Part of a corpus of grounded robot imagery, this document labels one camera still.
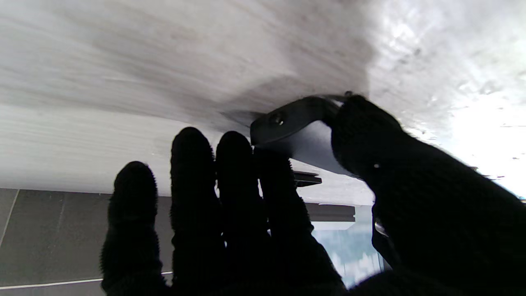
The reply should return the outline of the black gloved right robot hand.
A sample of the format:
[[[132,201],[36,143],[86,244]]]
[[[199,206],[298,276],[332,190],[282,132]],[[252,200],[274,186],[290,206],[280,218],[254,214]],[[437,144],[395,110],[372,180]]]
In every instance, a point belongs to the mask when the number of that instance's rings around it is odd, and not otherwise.
[[[100,255],[108,296],[524,296],[525,205],[389,113],[348,95],[333,122],[337,161],[373,191],[372,244],[391,266],[347,288],[313,237],[287,157],[229,131],[216,152],[194,127],[171,148],[173,281],[155,231],[148,165],[114,182]]]

